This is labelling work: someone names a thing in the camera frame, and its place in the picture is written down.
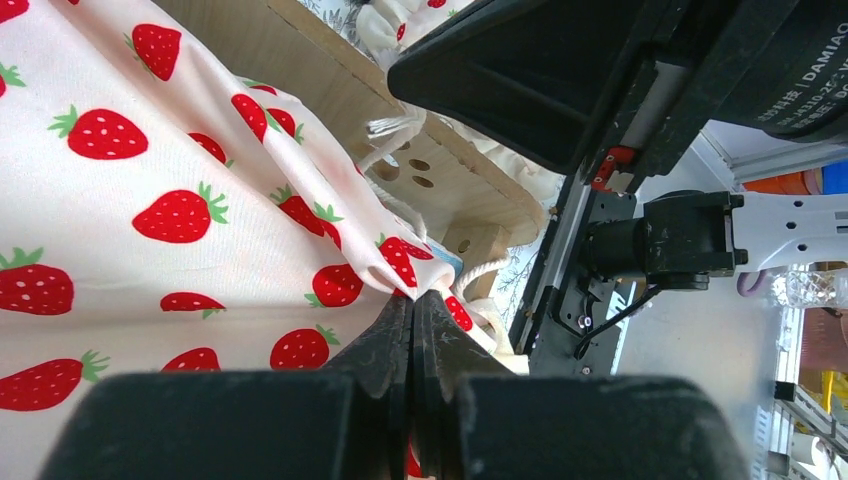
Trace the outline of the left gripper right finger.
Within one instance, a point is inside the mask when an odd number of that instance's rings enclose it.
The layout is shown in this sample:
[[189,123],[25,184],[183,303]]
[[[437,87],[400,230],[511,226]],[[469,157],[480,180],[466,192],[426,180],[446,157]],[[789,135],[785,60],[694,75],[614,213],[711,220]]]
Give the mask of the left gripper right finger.
[[462,330],[435,290],[414,303],[411,340],[411,443],[422,472],[436,479],[464,479],[458,385],[469,375],[511,371]]

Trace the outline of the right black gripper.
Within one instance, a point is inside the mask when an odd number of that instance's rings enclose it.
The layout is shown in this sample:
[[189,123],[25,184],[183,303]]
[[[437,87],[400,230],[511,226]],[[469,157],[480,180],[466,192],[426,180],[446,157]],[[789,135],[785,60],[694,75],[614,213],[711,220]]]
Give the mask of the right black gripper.
[[408,47],[391,94],[597,190],[671,172],[795,1],[478,1]]

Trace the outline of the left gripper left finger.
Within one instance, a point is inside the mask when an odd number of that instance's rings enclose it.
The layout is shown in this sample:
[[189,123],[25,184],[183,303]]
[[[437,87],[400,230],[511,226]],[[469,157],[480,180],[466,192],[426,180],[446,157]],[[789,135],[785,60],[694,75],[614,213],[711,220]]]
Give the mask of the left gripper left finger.
[[404,479],[411,426],[413,301],[393,296],[324,369],[346,384],[337,434],[339,479]]

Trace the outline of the wooden pet bed frame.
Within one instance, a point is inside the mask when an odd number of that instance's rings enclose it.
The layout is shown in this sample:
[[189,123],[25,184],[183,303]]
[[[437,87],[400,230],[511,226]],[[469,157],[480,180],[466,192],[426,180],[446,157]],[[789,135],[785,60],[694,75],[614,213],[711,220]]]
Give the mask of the wooden pet bed frame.
[[534,241],[540,203],[435,115],[399,104],[354,43],[348,1],[165,1],[162,8],[244,77],[298,97],[397,212],[466,266]]

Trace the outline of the large strawberry print cushion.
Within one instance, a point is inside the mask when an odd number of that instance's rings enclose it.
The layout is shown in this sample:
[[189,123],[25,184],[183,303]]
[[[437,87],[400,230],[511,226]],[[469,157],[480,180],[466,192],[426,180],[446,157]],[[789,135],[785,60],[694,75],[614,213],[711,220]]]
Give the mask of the large strawberry print cushion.
[[527,372],[459,287],[307,107],[154,3],[2,3],[3,478],[104,379],[316,369],[394,297]]

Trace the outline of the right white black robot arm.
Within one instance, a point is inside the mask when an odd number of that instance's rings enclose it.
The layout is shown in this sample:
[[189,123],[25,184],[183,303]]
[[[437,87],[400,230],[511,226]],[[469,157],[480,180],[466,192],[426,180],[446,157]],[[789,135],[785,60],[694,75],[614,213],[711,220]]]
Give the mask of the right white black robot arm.
[[847,156],[843,1],[475,1],[402,33],[393,96],[570,178],[546,285],[576,272],[596,191],[689,151],[740,183]]

